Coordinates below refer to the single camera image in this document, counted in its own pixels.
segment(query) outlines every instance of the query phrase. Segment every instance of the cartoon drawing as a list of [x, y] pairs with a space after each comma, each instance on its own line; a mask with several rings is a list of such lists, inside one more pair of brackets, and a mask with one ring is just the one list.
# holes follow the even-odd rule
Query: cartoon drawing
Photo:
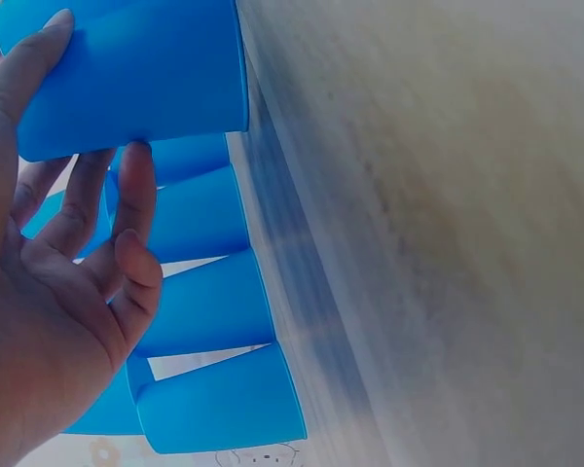
[[119, 467], [121, 453], [108, 438], [97, 438], [89, 445], [94, 467]]
[[287, 444], [219, 451], [215, 459], [219, 467], [302, 467], [299, 451]]

